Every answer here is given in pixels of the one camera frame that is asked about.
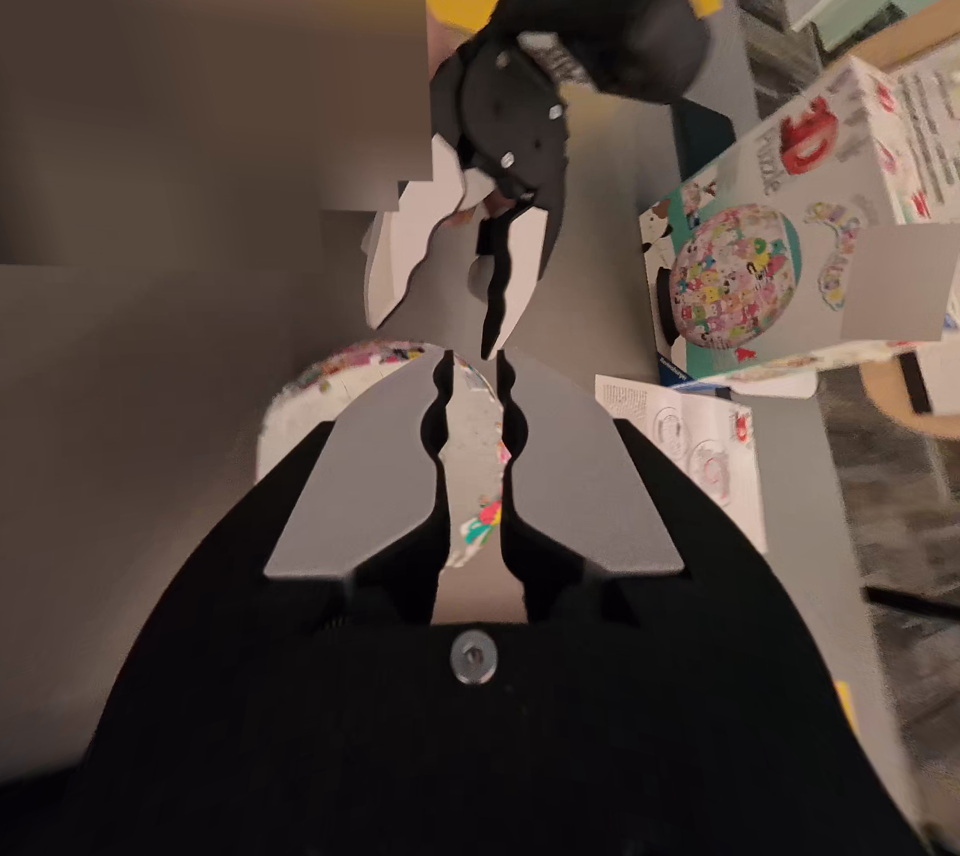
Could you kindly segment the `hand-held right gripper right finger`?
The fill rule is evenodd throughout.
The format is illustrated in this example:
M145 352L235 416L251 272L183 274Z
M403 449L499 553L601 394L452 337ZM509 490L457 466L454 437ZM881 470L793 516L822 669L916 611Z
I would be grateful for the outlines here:
M613 418L566 376L514 349L497 354L504 493L519 522L614 577L684 568Z

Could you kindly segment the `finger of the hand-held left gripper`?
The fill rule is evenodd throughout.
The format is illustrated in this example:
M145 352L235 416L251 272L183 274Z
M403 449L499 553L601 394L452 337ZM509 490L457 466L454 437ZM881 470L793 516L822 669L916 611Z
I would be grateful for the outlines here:
M367 234L364 308L372 329L380 328L406 298L438 227L473 211L492 190L488 175L462 168L450 143L433 142L431 159L432 178L407 182L397 208L379 211Z
M549 213L521 202L481 223L474 260L474 296L485 306L481 357L489 361L505 346L542 275Z

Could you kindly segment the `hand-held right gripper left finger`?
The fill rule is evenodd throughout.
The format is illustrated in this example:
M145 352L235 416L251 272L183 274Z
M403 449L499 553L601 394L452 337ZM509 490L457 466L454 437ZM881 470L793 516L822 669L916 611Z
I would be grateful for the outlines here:
M448 436L453 354L402 365L333 422L265 564L270 580L343 580L426 524L449 519L440 452Z

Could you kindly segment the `colourful puzzle ball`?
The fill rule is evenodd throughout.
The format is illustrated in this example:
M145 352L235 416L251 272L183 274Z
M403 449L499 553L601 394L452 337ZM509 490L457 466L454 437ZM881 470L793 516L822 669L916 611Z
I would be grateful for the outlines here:
M354 399L429 347L422 342L371 340L311 364L266 410L256 445L255 478L262 479L316 425L335 420ZM446 409L448 439L439 456L451 518L447 569L465 567L500 523L502 479L510 460L502 441L502 413L492 384L455 355L453 392Z

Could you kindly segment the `puzzle ball cardboard box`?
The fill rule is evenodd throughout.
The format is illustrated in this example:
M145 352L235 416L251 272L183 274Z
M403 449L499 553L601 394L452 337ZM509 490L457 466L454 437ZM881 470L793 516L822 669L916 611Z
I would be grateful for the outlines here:
M912 137L904 86L845 58L643 213L663 380L756 383L938 342L958 226Z

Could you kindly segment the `white instruction leaflet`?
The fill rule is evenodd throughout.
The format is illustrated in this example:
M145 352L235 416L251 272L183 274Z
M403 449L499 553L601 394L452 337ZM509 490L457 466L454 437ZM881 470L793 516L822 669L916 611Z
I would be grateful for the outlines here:
M740 528L768 552L762 487L749 407L711 394L682 393L604 374L596 400L665 454Z

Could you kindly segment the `white stand foot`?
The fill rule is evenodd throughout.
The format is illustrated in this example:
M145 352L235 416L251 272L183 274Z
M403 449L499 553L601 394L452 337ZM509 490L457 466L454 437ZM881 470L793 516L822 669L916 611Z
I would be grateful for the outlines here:
M810 399L816 394L819 373L816 370L791 370L775 375L766 375L762 379L747 379L751 374L744 372L740 378L718 378L718 385L730 389L734 394L758 398Z

